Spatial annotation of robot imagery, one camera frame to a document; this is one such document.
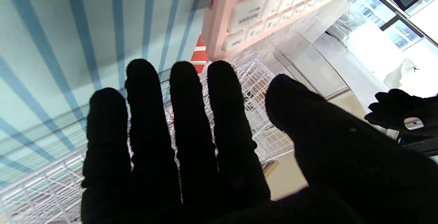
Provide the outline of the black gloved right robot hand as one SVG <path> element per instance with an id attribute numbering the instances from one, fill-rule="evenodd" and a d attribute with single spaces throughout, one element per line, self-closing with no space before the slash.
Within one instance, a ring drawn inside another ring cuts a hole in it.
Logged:
<path id="1" fill-rule="evenodd" d="M 285 74 L 265 96 L 308 186 L 271 200 L 232 65 L 207 69 L 214 130 L 189 62 L 169 79 L 177 151 L 155 68 L 128 64 L 127 100 L 96 91 L 87 119 L 84 224 L 436 224 L 437 163 Z"/>

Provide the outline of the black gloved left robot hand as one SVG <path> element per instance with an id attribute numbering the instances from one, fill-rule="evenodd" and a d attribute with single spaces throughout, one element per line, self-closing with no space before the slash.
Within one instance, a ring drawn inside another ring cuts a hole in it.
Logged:
<path id="1" fill-rule="evenodd" d="M 411 135 L 437 137 L 438 97 L 411 96 L 400 89 L 378 92 L 364 119 L 373 125 Z"/>

